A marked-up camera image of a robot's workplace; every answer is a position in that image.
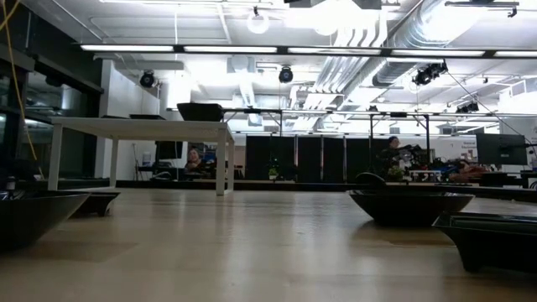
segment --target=yellow cable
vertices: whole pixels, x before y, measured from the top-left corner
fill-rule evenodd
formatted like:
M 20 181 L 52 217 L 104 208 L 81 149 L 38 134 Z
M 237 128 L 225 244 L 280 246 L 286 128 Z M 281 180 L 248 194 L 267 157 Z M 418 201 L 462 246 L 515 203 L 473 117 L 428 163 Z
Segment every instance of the yellow cable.
M 13 83 L 15 84 L 15 91 L 17 92 L 17 100 L 18 105 L 20 106 L 20 116 L 24 121 L 24 125 L 26 125 L 26 117 L 24 116 L 24 105 L 23 105 L 23 99 L 20 95 L 20 90 L 18 88 L 18 80 L 17 80 L 17 71 L 15 69 L 15 60 L 13 59 L 13 49 L 11 47 L 11 34 L 9 33 L 9 18 L 13 16 L 13 13 L 15 12 L 15 9 L 18 6 L 18 1 L 13 6 L 13 9 L 11 10 L 11 13 L 8 15 L 8 10 L 6 9 L 6 2 L 4 1 L 3 4 L 3 17 L 4 22 L 0 25 L 0 31 L 3 29 L 3 27 L 6 27 L 6 35 L 8 36 L 8 50 L 9 50 L 9 59 L 11 59 L 11 71 L 13 72 Z M 41 174 L 41 179 L 44 180 L 43 170 L 41 169 L 41 166 L 39 165 L 39 161 L 37 159 L 37 154 L 35 153 L 34 145 L 32 144 L 32 138 L 30 137 L 30 132 L 28 127 L 25 127 L 26 136 L 28 137 L 28 143 L 30 145 L 30 149 L 32 150 L 32 155 L 34 156 L 35 162 L 38 164 L 39 173 Z
M 9 19 L 15 13 L 15 10 L 17 9 L 19 3 L 20 3 L 20 0 L 17 0 L 15 5 L 13 5 L 13 8 L 11 9 L 11 12 L 8 13 L 8 16 L 6 16 L 6 14 L 3 15 L 4 19 L 3 19 L 3 22 L 0 24 L 0 31 L 2 31 L 3 27 L 6 26 L 6 24 L 8 24 Z M 5 8 L 6 7 L 6 1 L 5 0 L 3 1 L 3 6 L 4 6 L 4 10 L 6 10 L 6 8 Z

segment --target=table leg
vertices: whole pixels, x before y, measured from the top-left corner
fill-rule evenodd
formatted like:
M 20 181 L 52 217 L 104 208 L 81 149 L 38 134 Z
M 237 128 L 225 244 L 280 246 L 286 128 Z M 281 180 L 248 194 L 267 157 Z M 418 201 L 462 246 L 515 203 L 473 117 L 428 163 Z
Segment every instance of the table leg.
M 235 143 L 229 142 L 227 150 L 227 189 L 232 191 L 235 183 Z
M 226 138 L 225 129 L 218 130 L 216 146 L 216 195 L 224 195 L 226 189 Z
M 117 150 L 119 148 L 119 140 L 114 138 L 112 140 L 112 160 L 110 161 L 110 186 L 116 187 L 117 179 Z
M 63 126 L 54 125 L 52 134 L 52 150 L 50 155 L 49 167 L 49 190 L 58 190 L 58 177 L 60 175 L 60 158 L 61 158 L 61 138 L 63 136 Z

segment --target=white table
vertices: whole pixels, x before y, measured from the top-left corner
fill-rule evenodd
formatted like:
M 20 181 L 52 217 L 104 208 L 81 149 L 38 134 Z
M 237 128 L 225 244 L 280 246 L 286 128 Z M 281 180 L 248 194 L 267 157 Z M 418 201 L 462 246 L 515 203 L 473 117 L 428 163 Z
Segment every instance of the white table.
M 192 143 L 218 143 L 216 146 L 216 194 L 224 195 L 226 146 L 229 166 L 233 167 L 235 141 L 224 122 L 177 122 L 161 120 L 133 120 L 119 118 L 52 117 L 54 135 L 50 155 L 49 190 L 58 190 L 60 172 L 61 137 L 64 128 L 93 134 L 112 140 L 110 186 L 116 186 L 117 147 L 119 140 L 176 141 Z M 227 170 L 227 191 L 233 190 L 233 169 Z

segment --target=black bowl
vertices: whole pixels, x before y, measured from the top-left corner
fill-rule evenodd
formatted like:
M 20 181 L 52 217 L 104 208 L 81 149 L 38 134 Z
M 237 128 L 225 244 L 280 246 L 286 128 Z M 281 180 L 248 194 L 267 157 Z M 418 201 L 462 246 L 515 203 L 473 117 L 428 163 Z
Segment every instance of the black bowl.
M 491 266 L 537 273 L 537 217 L 443 213 L 434 227 L 453 240 L 468 272 Z
M 75 216 L 97 213 L 104 217 L 110 211 L 110 203 L 119 193 L 114 192 L 87 192 L 90 197 L 76 210 Z
M 430 227 L 443 211 L 460 211 L 474 195 L 412 190 L 354 190 L 351 198 L 378 224 Z
M 0 200 L 0 252 L 27 247 L 69 218 L 89 194 L 29 192 L 16 200 Z

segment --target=wooden floor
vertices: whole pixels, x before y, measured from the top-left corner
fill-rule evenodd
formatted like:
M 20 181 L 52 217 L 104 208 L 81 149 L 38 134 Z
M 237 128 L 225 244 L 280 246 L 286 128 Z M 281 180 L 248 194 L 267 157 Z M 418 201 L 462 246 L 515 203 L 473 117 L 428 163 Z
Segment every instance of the wooden floor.
M 121 192 L 113 216 L 1 256 L 0 301 L 537 300 L 537 277 L 466 273 L 442 233 L 379 228 L 343 193 Z M 465 211 L 537 216 L 500 200 Z

